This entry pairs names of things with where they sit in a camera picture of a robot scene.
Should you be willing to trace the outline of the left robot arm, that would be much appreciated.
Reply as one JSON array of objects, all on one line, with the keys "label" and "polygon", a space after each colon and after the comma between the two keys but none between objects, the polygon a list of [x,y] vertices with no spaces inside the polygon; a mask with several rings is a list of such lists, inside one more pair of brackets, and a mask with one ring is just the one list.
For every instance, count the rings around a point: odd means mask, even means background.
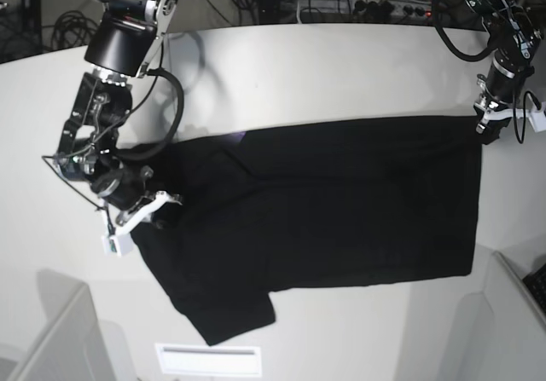
[{"label": "left robot arm", "polygon": [[477,76],[479,96],[473,104],[478,116],[476,132],[487,145],[512,125],[516,141],[522,144],[528,126],[536,132],[545,130],[545,122],[539,118],[545,114],[545,104],[526,88],[526,81],[535,74],[532,62],[544,40],[543,28],[525,0],[463,1],[489,35],[479,53],[467,54],[452,43],[440,18],[443,0],[431,0],[431,17],[440,39],[457,59],[474,63],[491,58],[488,73]]}]

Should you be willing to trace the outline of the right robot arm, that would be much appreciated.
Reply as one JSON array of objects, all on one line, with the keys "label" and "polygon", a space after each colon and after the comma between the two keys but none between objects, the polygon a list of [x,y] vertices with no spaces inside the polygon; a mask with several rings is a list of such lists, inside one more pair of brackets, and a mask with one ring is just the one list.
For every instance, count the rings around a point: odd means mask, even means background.
[{"label": "right robot arm", "polygon": [[[130,222],[165,228],[180,198],[168,197],[166,211],[146,209],[165,192],[164,184],[154,180],[149,162],[172,141],[183,116],[184,93],[171,73],[150,65],[155,56],[163,55],[163,41],[178,0],[95,1],[103,5],[104,12],[84,55],[92,70],[82,77],[55,154],[44,161],[68,186],[76,182],[89,185],[97,197],[92,204],[106,217],[109,234]],[[129,82],[145,76],[163,78],[176,91],[173,124],[146,151],[120,149],[119,128],[138,109]]]}]

